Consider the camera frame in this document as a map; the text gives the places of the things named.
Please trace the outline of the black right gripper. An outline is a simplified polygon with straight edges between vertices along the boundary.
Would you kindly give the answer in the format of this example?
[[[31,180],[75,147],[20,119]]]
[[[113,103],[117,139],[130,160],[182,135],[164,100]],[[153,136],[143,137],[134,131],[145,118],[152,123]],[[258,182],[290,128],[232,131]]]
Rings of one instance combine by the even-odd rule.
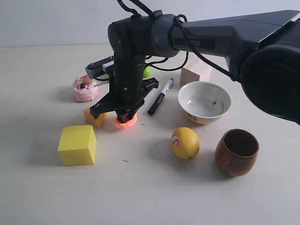
[[[115,111],[120,123],[132,120],[144,105],[144,98],[159,86],[155,78],[143,79],[144,69],[144,55],[114,59],[114,64],[106,69],[109,92],[90,108],[91,115],[96,119],[102,113]]]

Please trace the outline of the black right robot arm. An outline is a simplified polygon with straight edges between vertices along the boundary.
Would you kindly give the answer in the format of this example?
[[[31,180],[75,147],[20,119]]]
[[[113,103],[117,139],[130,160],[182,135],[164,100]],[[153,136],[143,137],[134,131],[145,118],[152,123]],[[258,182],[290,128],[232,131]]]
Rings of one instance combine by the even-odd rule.
[[[187,22],[183,15],[133,15],[108,27],[113,65],[109,92],[90,108],[94,118],[116,112],[118,121],[133,118],[144,98],[158,87],[144,80],[147,56],[171,58],[180,51],[224,57],[223,73],[242,85],[247,98],[263,112],[300,121],[300,13],[282,10]]]

